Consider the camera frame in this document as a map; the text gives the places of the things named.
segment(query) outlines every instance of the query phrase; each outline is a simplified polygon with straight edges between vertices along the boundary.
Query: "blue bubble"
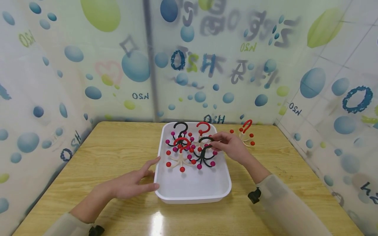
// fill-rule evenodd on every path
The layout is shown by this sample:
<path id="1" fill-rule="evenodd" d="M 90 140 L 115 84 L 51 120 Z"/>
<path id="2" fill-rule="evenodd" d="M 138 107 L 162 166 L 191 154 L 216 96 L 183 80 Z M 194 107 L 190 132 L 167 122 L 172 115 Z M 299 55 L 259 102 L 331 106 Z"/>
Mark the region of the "blue bubble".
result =
<path id="1" fill-rule="evenodd" d="M 0 141 L 4 141 L 8 138 L 8 131 L 6 129 L 0 129 Z"/>
<path id="2" fill-rule="evenodd" d="M 8 24 L 10 24 L 10 25 L 14 25 L 14 24 L 15 24 L 14 19 L 13 19 L 13 16 L 12 16 L 9 12 L 7 12 L 7 11 L 3 11 L 3 18 L 4 18 L 4 20 L 5 20 Z"/>
<path id="3" fill-rule="evenodd" d="M 0 198 L 0 214 L 6 212 L 9 208 L 9 203 L 6 198 Z"/>
<path id="4" fill-rule="evenodd" d="M 89 80 L 93 80 L 93 76 L 91 74 L 86 74 L 85 77 Z"/>
<path id="5" fill-rule="evenodd" d="M 260 94 L 255 100 L 256 106 L 263 106 L 268 102 L 268 97 L 265 94 Z"/>
<path id="6" fill-rule="evenodd" d="M 36 133 L 27 132 L 21 134 L 17 139 L 17 147 L 23 153 L 31 153 L 39 144 L 39 137 Z"/>
<path id="7" fill-rule="evenodd" d="M 43 110 L 42 107 L 40 107 L 40 106 L 34 107 L 34 109 L 33 109 L 33 115 L 35 117 L 37 117 L 37 118 L 42 117 L 43 114 L 44 114 L 44 110 Z"/>
<path id="8" fill-rule="evenodd" d="M 46 58 L 46 57 L 42 57 L 42 60 L 43 60 L 43 63 L 48 66 L 48 64 L 50 63 L 49 60 Z"/>
<path id="9" fill-rule="evenodd" d="M 41 7 L 38 4 L 36 4 L 35 2 L 30 2 L 29 3 L 29 8 L 35 14 L 40 14 L 42 12 Z"/>
<path id="10" fill-rule="evenodd" d="M 314 146 L 314 143 L 312 142 L 311 139 L 309 139 L 309 140 L 306 141 L 306 146 L 307 146 L 308 148 L 312 148 L 312 147 Z"/>
<path id="11" fill-rule="evenodd" d="M 84 54 L 80 48 L 73 45 L 64 48 L 64 55 L 72 62 L 81 62 L 84 59 Z"/>
<path id="12" fill-rule="evenodd" d="M 336 154 L 336 156 L 341 156 L 342 155 L 342 150 L 340 148 L 335 149 L 335 154 Z"/>
<path id="13" fill-rule="evenodd" d="M 56 21 L 56 15 L 52 12 L 47 13 L 47 18 L 49 18 L 50 21 Z"/>
<path id="14" fill-rule="evenodd" d="M 160 13 L 167 22 L 174 22 L 177 18 L 178 7 L 175 0 L 163 0 L 160 4 Z"/>
<path id="15" fill-rule="evenodd" d="M 325 72 L 322 68 L 307 71 L 301 79 L 300 91 L 305 98 L 317 96 L 324 88 Z"/>
<path id="16" fill-rule="evenodd" d="M 232 93 L 225 93 L 223 95 L 223 102 L 224 103 L 231 103 L 234 100 L 234 95 Z"/>
<path id="17" fill-rule="evenodd" d="M 331 89 L 334 95 L 341 96 L 348 90 L 348 87 L 349 87 L 349 79 L 341 78 L 341 79 L 336 80 L 333 83 Z"/>
<path id="18" fill-rule="evenodd" d="M 248 64 L 248 70 L 253 70 L 253 68 L 255 68 L 255 65 L 253 63 L 249 63 Z"/>
<path id="19" fill-rule="evenodd" d="M 45 19 L 40 19 L 39 20 L 39 24 L 44 29 L 50 29 L 50 23 L 47 20 L 45 20 Z"/>
<path id="20" fill-rule="evenodd" d="M 351 154 L 344 154 L 340 162 L 341 167 L 349 174 L 355 174 L 359 171 L 359 159 Z"/>
<path id="21" fill-rule="evenodd" d="M 324 176 L 324 182 L 325 182 L 328 186 L 333 186 L 333 179 L 332 179 L 329 175 L 325 175 L 325 176 Z"/>
<path id="22" fill-rule="evenodd" d="M 185 86 L 188 84 L 188 75 L 186 73 L 179 73 L 177 76 L 176 76 L 176 82 L 181 85 L 181 86 Z"/>
<path id="23" fill-rule="evenodd" d="M 333 123 L 333 127 L 339 134 L 350 134 L 356 129 L 356 121 L 349 116 L 340 116 Z"/>
<path id="24" fill-rule="evenodd" d="M 295 134 L 294 134 L 294 139 L 295 139 L 296 141 L 301 140 L 301 134 L 299 134 L 299 133 L 295 133 Z"/>
<path id="25" fill-rule="evenodd" d="M 277 63 L 273 59 L 268 59 L 264 64 L 264 72 L 270 73 L 277 68 Z"/>
<path id="26" fill-rule="evenodd" d="M 85 95 L 94 100 L 100 99 L 102 96 L 101 91 L 94 86 L 87 87 L 85 89 Z"/>
<path id="27" fill-rule="evenodd" d="M 174 104 L 169 104 L 168 106 L 168 109 L 170 109 L 171 111 L 173 111 L 175 108 L 176 106 Z"/>
<path id="28" fill-rule="evenodd" d="M 59 111 L 64 118 L 68 117 L 66 106 L 63 103 L 59 104 Z"/>
<path id="29" fill-rule="evenodd" d="M 132 51 L 130 57 L 125 54 L 122 58 L 123 72 L 135 82 L 144 82 L 150 77 L 148 58 L 139 51 Z"/>
<path id="30" fill-rule="evenodd" d="M 204 102 L 206 100 L 206 94 L 204 92 L 197 92 L 194 95 L 194 100 L 196 102 Z"/>
<path id="31" fill-rule="evenodd" d="M 55 134 L 57 135 L 57 136 L 60 136 L 60 135 L 62 135 L 63 134 L 63 129 L 62 128 L 57 128 L 56 130 L 55 130 Z"/>
<path id="32" fill-rule="evenodd" d="M 62 72 L 62 71 L 60 71 L 60 70 L 57 70 L 57 71 L 56 71 L 56 73 L 58 74 L 58 76 L 59 76 L 60 78 L 62 78 L 62 77 L 63 77 L 63 72 Z"/>
<path id="33" fill-rule="evenodd" d="M 194 28 L 193 26 L 183 26 L 180 31 L 181 39 L 189 43 L 194 39 Z"/>
<path id="34" fill-rule="evenodd" d="M 168 55 L 165 52 L 160 52 L 155 55 L 155 64 L 159 68 L 164 68 L 168 65 Z"/>
<path id="35" fill-rule="evenodd" d="M 219 84 L 217 84 L 217 83 L 214 84 L 214 85 L 213 85 L 213 89 L 214 89 L 215 91 L 218 91 L 218 90 L 219 90 Z"/>
<path id="36" fill-rule="evenodd" d="M 11 162 L 12 163 L 19 163 L 22 159 L 22 156 L 20 153 L 13 153 L 11 155 Z"/>

